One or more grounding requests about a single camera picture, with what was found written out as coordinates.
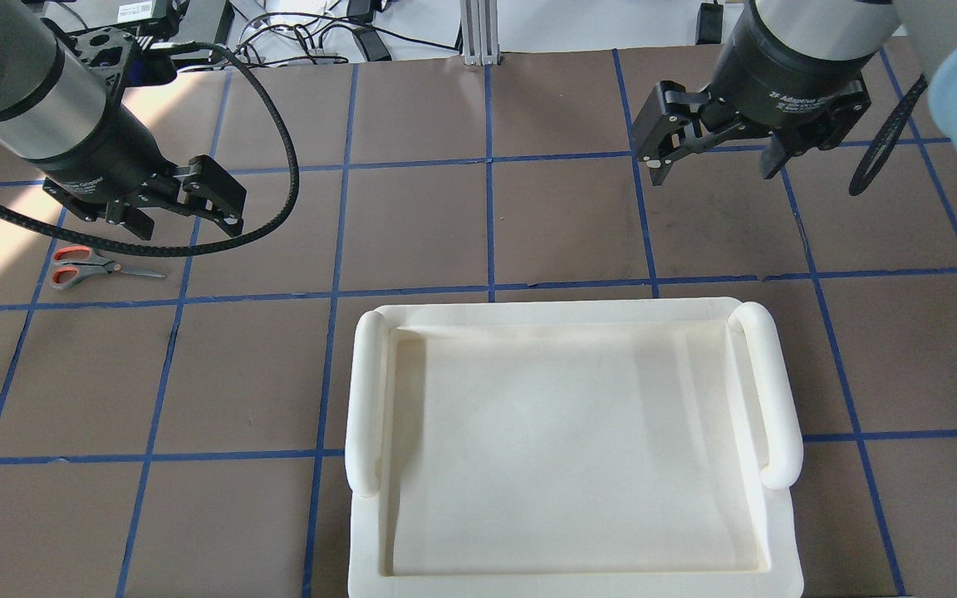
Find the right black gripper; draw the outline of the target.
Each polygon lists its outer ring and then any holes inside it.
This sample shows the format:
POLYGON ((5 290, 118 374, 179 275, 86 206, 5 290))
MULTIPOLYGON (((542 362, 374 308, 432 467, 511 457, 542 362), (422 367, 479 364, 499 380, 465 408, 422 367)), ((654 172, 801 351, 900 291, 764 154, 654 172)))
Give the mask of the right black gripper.
POLYGON ((660 81, 631 125, 634 159, 662 185, 677 160, 730 140, 768 139, 760 174, 771 180, 790 159, 832 150, 870 109, 866 58, 829 61, 791 49, 747 4, 706 90, 660 81))

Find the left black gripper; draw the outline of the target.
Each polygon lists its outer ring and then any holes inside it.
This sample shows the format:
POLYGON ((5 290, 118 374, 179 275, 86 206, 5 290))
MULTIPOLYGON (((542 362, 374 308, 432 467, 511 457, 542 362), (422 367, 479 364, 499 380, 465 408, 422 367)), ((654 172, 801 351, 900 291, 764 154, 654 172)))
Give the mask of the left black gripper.
POLYGON ((145 214, 153 208, 213 221, 229 238, 243 234, 246 189, 212 156, 176 167, 124 106, 104 116, 75 148, 39 159, 38 168, 69 212, 121 226, 140 241, 155 234, 155 220, 145 214))

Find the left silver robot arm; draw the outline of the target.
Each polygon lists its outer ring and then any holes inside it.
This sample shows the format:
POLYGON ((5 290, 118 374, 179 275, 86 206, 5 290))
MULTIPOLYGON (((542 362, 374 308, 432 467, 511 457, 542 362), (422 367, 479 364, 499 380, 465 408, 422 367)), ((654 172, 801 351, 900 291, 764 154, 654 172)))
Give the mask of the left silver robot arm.
POLYGON ((69 232, 2 204, 0 219, 129 255, 188 257, 249 243, 243 186, 210 156, 171 162, 123 105, 129 88, 174 81, 175 54, 198 49, 197 42, 145 45, 117 27, 70 33, 23 2, 0 1, 0 146, 41 171, 43 190, 77 219, 124 228, 138 243, 69 232), (227 241, 155 247, 153 209, 212 221, 227 241))

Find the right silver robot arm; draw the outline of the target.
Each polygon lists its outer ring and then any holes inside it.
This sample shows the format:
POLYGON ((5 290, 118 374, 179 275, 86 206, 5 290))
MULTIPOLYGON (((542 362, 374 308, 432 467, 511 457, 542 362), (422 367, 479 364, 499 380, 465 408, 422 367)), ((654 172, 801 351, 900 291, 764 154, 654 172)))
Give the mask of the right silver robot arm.
POLYGON ((631 126, 631 148, 661 185, 676 160, 730 140, 768 139, 760 170, 839 146, 869 110, 862 69, 897 29, 922 73, 874 137, 848 186, 880 173, 920 96, 957 152, 957 1, 748 1, 699 92, 661 81, 631 126))

